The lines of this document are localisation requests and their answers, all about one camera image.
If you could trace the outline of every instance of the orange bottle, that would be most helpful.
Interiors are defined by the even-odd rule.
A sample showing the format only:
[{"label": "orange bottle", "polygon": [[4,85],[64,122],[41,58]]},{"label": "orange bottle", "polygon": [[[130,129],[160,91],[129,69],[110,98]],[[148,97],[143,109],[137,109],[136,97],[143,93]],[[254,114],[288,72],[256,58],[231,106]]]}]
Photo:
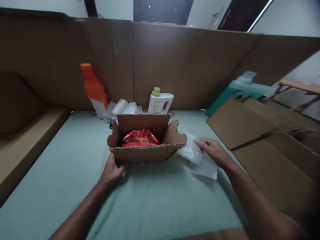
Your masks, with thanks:
[{"label": "orange bottle", "polygon": [[90,63],[80,64],[83,70],[84,90],[96,110],[97,117],[103,119],[103,114],[108,107],[108,100],[103,85],[96,77]]}]

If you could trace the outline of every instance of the white bottle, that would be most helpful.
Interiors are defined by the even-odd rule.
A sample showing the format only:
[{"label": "white bottle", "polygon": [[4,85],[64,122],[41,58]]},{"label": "white bottle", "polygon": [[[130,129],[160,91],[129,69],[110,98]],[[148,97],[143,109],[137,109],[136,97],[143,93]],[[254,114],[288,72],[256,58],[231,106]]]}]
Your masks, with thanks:
[{"label": "white bottle", "polygon": [[167,113],[172,100],[171,93],[160,93],[160,88],[155,87],[150,95],[148,113]]}]

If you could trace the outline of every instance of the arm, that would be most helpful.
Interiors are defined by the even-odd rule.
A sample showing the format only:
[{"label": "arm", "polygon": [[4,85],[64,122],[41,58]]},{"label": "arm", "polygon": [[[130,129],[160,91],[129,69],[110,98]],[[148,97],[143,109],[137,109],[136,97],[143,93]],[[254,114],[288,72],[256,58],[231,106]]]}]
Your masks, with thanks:
[{"label": "arm", "polygon": [[49,238],[50,240],[61,239],[85,239],[87,231],[100,209],[106,193],[110,187],[119,180],[126,166],[118,168],[114,162],[114,155],[110,153],[103,173],[98,183],[74,212],[63,222],[63,224]]},{"label": "arm", "polygon": [[218,141],[201,138],[195,142],[226,172],[251,226],[260,239],[301,239],[298,229],[267,200]]}]

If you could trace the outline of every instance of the green cloth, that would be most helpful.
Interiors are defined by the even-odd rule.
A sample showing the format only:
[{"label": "green cloth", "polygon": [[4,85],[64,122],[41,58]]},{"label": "green cloth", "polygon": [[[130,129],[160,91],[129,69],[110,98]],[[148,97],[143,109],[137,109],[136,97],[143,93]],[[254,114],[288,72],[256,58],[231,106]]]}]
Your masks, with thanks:
[{"label": "green cloth", "polygon": [[[219,140],[202,111],[173,111],[171,119],[178,129]],[[73,112],[0,209],[0,239],[48,239],[98,181],[110,134],[94,113]],[[87,239],[172,239],[245,224],[225,172],[215,181],[192,175],[189,164],[174,154],[131,166]]]}]

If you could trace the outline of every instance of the red snack bag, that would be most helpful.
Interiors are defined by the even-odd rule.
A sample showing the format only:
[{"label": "red snack bag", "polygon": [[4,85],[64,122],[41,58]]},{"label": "red snack bag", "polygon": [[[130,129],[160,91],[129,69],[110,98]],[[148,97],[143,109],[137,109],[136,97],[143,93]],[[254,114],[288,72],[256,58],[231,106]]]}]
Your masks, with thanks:
[{"label": "red snack bag", "polygon": [[133,130],[121,142],[121,147],[154,145],[159,145],[159,141],[148,129]]}]

